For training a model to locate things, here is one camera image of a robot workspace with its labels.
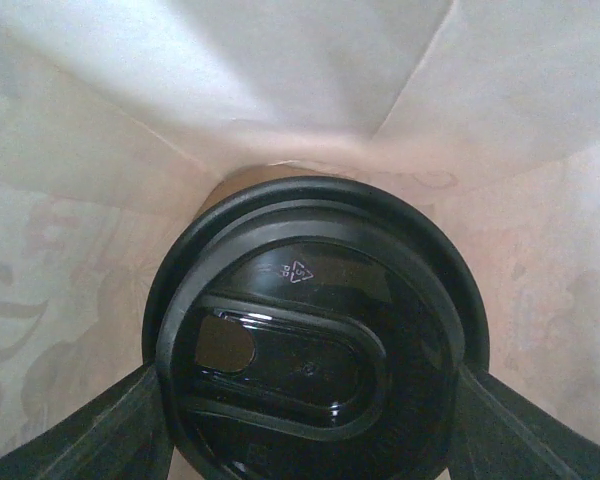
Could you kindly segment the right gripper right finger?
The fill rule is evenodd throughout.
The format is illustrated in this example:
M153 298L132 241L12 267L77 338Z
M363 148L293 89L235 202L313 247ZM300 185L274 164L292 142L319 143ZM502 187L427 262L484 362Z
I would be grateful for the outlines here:
M600 445L481 369L459 369L452 479L600 479Z

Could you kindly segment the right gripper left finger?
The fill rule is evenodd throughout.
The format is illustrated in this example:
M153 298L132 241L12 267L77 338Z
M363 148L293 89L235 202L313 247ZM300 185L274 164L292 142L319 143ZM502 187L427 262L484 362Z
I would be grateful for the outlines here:
M165 479L173 454L155 367L146 364L0 458L0 479Z

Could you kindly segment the black plastic cup lid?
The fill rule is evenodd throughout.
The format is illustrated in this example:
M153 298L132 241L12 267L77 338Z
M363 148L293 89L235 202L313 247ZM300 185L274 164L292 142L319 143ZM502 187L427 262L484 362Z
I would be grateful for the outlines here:
M425 215L305 176L218 202L149 290L142 354L206 479L434 479L459 368L489 364L476 281Z

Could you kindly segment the cream bear paper bag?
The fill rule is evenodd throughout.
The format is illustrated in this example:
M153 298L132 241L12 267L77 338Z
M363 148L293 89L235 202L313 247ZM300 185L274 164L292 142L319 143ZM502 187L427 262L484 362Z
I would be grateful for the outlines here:
M140 365L198 210L307 173L435 222L600 444L600 1L0 1L0 457Z

